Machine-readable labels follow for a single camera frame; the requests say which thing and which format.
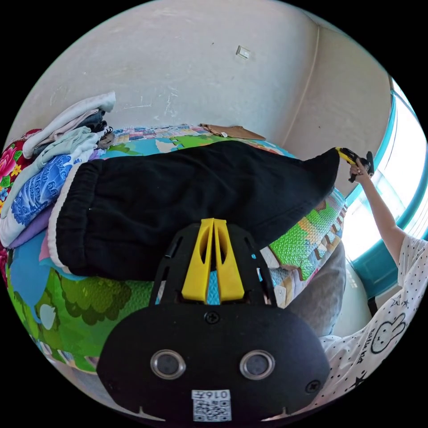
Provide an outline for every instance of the light switch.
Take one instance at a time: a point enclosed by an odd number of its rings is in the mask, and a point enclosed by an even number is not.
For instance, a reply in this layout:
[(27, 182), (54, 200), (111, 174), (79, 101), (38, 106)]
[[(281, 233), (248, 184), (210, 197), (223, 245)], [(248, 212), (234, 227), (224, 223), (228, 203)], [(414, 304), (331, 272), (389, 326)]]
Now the light switch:
[(238, 46), (236, 54), (244, 59), (248, 59), (250, 57), (250, 51), (248, 49), (243, 48), (242, 46)]

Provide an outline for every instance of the foam puzzle mat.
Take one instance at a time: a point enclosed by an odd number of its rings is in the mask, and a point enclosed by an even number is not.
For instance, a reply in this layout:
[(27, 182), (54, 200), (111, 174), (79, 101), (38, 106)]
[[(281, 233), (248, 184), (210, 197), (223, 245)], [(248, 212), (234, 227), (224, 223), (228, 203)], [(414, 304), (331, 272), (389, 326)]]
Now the foam puzzle mat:
[[(149, 156), (224, 140), (198, 126), (124, 128), (102, 158)], [(241, 140), (280, 155), (292, 155), (267, 141)], [(346, 212), (334, 192), (287, 234), (271, 245), (281, 267), (270, 269), (278, 305), (286, 307), (334, 251)], [(43, 354), (80, 371), (95, 374), (97, 359), (111, 330), (146, 307), (153, 282), (81, 277), (54, 265), (46, 231), (8, 251), (8, 294), (19, 319)], [(216, 272), (210, 275), (208, 303), (219, 304)]]

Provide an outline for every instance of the black sweatpants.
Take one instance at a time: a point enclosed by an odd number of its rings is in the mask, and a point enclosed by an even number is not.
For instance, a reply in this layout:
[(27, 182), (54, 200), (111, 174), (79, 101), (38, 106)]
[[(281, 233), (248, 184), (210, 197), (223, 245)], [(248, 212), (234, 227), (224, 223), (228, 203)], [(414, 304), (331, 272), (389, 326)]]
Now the black sweatpants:
[(176, 232), (236, 224), (262, 249), (333, 190), (335, 149), (301, 161), (238, 141), (82, 164), (56, 223), (60, 261), (82, 276), (153, 280)]

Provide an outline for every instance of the polka dot shirt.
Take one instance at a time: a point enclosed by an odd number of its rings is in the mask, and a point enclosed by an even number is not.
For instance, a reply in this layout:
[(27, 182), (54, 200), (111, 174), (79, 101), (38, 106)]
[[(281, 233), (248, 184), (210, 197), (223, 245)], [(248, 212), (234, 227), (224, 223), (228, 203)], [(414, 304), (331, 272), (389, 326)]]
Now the polka dot shirt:
[(330, 362), (330, 374), (314, 401), (297, 413), (327, 404), (366, 380), (403, 336), (424, 296), (427, 283), (428, 242), (407, 236), (398, 266), (401, 290), (358, 332), (347, 337), (320, 338)]

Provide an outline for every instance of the qr code sticker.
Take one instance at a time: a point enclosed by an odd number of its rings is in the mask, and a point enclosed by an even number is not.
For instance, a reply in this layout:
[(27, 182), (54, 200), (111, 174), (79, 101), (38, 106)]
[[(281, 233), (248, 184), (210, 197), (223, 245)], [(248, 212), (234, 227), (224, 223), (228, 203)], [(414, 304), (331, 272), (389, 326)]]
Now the qr code sticker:
[(192, 391), (194, 422), (226, 422), (232, 420), (230, 392)]

